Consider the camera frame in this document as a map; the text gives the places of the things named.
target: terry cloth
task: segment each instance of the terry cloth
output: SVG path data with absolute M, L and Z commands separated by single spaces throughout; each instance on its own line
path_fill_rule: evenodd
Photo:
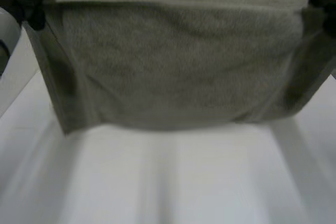
M 63 130 L 257 122 L 300 111 L 335 66 L 308 0 L 52 0 L 27 27 Z

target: white table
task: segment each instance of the white table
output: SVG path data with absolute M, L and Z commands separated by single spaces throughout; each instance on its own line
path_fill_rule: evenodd
M 336 80 L 264 125 L 65 137 L 41 74 L 0 118 L 0 223 L 335 223 Z

